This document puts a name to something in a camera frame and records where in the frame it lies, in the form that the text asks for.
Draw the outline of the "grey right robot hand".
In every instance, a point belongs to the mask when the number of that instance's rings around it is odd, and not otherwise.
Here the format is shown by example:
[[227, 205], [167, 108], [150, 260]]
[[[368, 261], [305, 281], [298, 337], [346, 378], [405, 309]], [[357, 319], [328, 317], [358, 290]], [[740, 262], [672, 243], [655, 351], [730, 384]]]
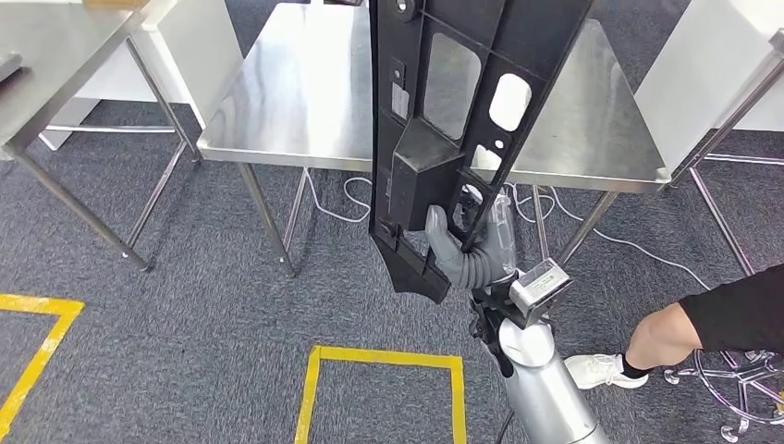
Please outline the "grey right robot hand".
[[496, 195], [489, 214], [475, 238], [463, 252], [447, 229], [447, 213], [438, 205], [428, 208], [425, 235], [435, 262], [451, 284], [462, 290], [482, 289], [518, 271], [510, 198]]

